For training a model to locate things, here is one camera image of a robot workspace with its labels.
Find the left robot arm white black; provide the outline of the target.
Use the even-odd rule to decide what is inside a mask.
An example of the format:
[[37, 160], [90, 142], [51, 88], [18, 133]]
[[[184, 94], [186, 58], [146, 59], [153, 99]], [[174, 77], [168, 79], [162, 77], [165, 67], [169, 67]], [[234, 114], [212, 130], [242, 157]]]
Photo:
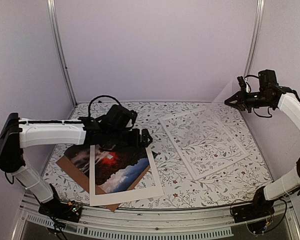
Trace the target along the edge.
[[153, 138], [147, 129], [135, 128], [137, 112], [117, 100], [108, 112], [96, 118], [91, 114], [68, 120], [33, 120], [10, 113], [0, 133], [0, 170], [11, 174], [53, 216], [64, 213], [64, 205], [53, 187], [39, 176], [24, 157], [24, 149], [33, 146], [72, 144], [100, 146], [103, 150], [148, 147]]

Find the clear acrylic sheet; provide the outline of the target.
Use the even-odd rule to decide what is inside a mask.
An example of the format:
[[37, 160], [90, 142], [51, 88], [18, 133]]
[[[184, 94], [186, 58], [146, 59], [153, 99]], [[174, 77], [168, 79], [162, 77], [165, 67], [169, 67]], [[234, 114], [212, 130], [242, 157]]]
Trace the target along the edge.
[[190, 128], [183, 135], [182, 146], [185, 146], [187, 142], [192, 144], [205, 140], [208, 137], [207, 132], [216, 133], [223, 130], [220, 110], [227, 108], [225, 100], [239, 90], [238, 84], [231, 80], [207, 106], [191, 111], [189, 114], [191, 119]]

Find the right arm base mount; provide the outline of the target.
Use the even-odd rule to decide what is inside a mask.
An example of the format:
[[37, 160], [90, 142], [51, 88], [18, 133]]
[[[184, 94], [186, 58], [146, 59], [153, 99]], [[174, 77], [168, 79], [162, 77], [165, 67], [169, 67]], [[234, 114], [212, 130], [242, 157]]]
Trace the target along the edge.
[[[264, 194], [264, 188], [260, 187], [254, 194], [252, 201], [244, 201], [245, 205], [234, 206], [234, 203], [237, 200], [234, 200], [229, 208], [229, 212], [234, 219], [235, 223], [241, 223], [246, 221], [251, 221], [258, 218], [263, 218], [269, 216], [268, 220], [262, 220], [255, 223], [249, 223], [247, 225], [247, 229], [249, 232], [255, 236], [264, 235], [265, 233], [269, 233], [275, 230], [284, 220], [286, 217], [286, 213], [288, 210], [288, 203], [286, 200], [279, 197], [275, 200], [266, 200]], [[284, 203], [284, 213], [278, 223], [269, 228], [273, 222], [274, 218], [274, 202], [281, 201]]]

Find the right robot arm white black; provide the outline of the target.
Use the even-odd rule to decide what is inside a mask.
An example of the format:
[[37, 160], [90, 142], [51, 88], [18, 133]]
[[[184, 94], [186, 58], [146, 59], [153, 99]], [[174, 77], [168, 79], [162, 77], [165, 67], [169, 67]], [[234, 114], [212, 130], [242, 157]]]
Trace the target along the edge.
[[[254, 76], [259, 81], [259, 91], [248, 92], [247, 82], [243, 76], [237, 77], [240, 90], [224, 101], [224, 104], [239, 111], [254, 112], [255, 109], [267, 107], [280, 110], [300, 131], [300, 98], [298, 93], [287, 86], [280, 86], [276, 72], [265, 69]], [[300, 157], [295, 167], [278, 180], [259, 188], [249, 206], [252, 218], [259, 218], [274, 201], [298, 191], [300, 195]]]

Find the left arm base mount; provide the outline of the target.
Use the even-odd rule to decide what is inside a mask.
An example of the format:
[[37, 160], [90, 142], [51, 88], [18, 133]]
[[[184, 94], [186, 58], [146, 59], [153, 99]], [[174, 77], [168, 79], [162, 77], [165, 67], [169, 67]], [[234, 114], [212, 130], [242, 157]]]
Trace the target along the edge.
[[82, 205], [74, 200], [64, 203], [60, 200], [56, 189], [52, 189], [52, 199], [46, 203], [40, 203], [38, 212], [48, 217], [78, 223], [82, 215]]

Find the white mat board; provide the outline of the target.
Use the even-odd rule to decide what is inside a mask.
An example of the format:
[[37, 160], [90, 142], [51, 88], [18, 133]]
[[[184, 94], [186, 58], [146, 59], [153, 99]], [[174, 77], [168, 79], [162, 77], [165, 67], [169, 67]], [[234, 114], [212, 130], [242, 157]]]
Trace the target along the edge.
[[147, 157], [141, 158], [148, 166], [141, 172], [141, 164], [128, 166], [117, 171], [102, 185], [96, 185], [95, 177], [102, 172], [93, 164], [95, 147], [90, 148], [89, 159], [89, 205], [108, 206], [126, 202], [155, 198], [164, 195], [160, 177], [155, 165], [153, 152], [149, 147], [144, 149]]

